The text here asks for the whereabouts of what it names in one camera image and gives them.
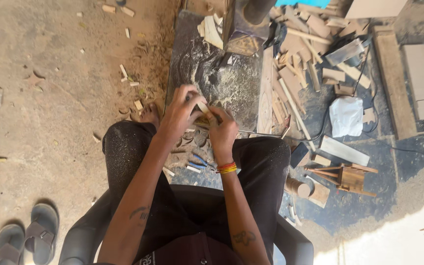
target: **bare foot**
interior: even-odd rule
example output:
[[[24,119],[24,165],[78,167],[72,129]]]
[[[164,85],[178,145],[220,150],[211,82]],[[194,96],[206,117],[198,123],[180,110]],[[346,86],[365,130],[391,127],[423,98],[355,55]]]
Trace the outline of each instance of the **bare foot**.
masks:
[[[151,103],[145,106],[140,114],[141,123],[153,123],[156,129],[160,126],[160,116],[156,104]]]

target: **sandal strap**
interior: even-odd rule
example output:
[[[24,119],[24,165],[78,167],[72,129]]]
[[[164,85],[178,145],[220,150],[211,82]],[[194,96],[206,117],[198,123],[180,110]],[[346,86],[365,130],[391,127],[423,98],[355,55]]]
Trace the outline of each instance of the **sandal strap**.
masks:
[[[26,229],[26,249],[30,252],[34,252],[34,240],[40,238],[52,249],[53,238],[55,235],[48,231],[45,227],[40,225],[37,221],[32,222]]]
[[[21,253],[13,245],[6,243],[0,248],[0,262],[2,260],[9,260],[14,264],[19,264]]]

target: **tattoo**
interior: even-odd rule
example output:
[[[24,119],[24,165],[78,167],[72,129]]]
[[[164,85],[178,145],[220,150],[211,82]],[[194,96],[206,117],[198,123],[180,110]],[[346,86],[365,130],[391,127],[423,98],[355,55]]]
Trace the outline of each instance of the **tattoo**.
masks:
[[[145,220],[148,217],[149,211],[150,211],[150,206],[148,206],[148,207],[145,207],[145,206],[139,207],[139,208],[133,210],[133,212],[129,216],[129,220],[131,220],[132,217],[135,214],[137,214],[138,212],[142,212],[142,214],[140,215],[140,220]]]
[[[256,240],[256,236],[251,231],[241,231],[238,234],[233,235],[232,237],[235,240],[235,243],[243,243],[245,247],[250,244],[250,241]]]

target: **red and yellow thread bracelet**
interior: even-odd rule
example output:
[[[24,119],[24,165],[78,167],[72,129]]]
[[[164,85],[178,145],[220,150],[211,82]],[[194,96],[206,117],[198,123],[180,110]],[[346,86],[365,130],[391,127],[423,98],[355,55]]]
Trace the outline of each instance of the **red and yellow thread bracelet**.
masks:
[[[225,173],[236,171],[236,170],[237,170],[237,165],[235,164],[235,162],[228,165],[217,167],[217,173],[220,173],[220,174],[225,174]]]

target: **sandal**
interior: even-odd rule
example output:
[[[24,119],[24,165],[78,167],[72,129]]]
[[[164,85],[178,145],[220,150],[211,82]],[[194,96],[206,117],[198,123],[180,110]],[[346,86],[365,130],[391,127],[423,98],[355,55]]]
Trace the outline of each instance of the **sandal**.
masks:
[[[0,265],[19,265],[23,250],[24,229],[16,224],[4,226],[0,231]]]
[[[38,203],[32,208],[31,221],[26,230],[26,249],[33,253],[36,265],[47,265],[55,255],[58,214],[52,206]]]

